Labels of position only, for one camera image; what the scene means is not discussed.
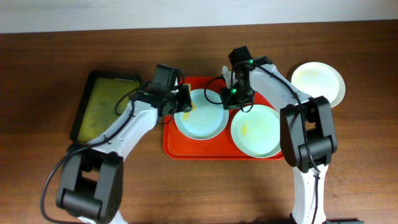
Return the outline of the green and yellow sponge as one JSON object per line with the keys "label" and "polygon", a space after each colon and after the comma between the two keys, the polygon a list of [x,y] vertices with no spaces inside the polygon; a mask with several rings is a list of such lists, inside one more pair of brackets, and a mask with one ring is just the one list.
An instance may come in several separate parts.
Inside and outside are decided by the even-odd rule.
{"label": "green and yellow sponge", "polygon": [[194,112],[197,108],[196,105],[194,104],[194,102],[191,102],[191,106],[192,106],[192,109],[190,110],[190,112]]}

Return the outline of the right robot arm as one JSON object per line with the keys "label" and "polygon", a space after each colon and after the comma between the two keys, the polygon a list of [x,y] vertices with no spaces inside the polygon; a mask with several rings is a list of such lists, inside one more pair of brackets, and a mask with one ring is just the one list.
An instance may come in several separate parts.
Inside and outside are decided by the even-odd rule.
{"label": "right robot arm", "polygon": [[228,55],[226,87],[221,104],[226,110],[253,106],[254,94],[262,95],[279,112],[280,147],[293,168],[295,200],[292,223],[326,223],[324,185],[328,166],[337,150],[337,139],[329,101],[294,87],[266,56],[252,57],[247,47]]}

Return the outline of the pale green plate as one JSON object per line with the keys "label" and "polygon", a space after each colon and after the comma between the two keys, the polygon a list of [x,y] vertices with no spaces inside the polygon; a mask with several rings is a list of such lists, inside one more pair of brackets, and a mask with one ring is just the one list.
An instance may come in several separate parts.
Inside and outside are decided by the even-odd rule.
{"label": "pale green plate", "polygon": [[254,105],[251,111],[238,111],[231,122],[231,137],[245,155],[265,159],[280,151],[279,113],[265,105]]}

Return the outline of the cream white plate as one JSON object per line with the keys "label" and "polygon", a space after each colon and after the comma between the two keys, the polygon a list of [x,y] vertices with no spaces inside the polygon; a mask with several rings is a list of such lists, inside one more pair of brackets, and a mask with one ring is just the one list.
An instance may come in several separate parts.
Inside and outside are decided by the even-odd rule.
{"label": "cream white plate", "polygon": [[343,101],[346,92],[340,73],[321,62],[307,62],[298,66],[291,76],[291,83],[314,98],[324,96],[332,108]]}

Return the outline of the light blue top plate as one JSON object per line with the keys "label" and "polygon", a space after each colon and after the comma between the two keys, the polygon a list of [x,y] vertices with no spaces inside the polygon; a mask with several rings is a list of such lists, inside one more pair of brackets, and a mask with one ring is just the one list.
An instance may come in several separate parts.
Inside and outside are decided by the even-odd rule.
{"label": "light blue top plate", "polygon": [[196,105],[194,112],[177,113],[174,121],[177,128],[186,137],[195,140],[208,140],[219,135],[229,120],[229,111],[223,105],[211,101],[221,101],[220,95],[212,90],[196,89],[190,92],[192,102]]}

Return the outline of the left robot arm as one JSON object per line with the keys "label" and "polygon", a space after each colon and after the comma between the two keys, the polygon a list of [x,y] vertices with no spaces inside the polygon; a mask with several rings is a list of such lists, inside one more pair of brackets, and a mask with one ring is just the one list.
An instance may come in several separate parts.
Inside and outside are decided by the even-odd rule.
{"label": "left robot arm", "polygon": [[69,150],[58,162],[62,170],[55,203],[83,223],[125,223],[124,161],[159,118],[192,109],[182,71],[158,64],[154,79],[128,94],[119,118],[87,145]]}

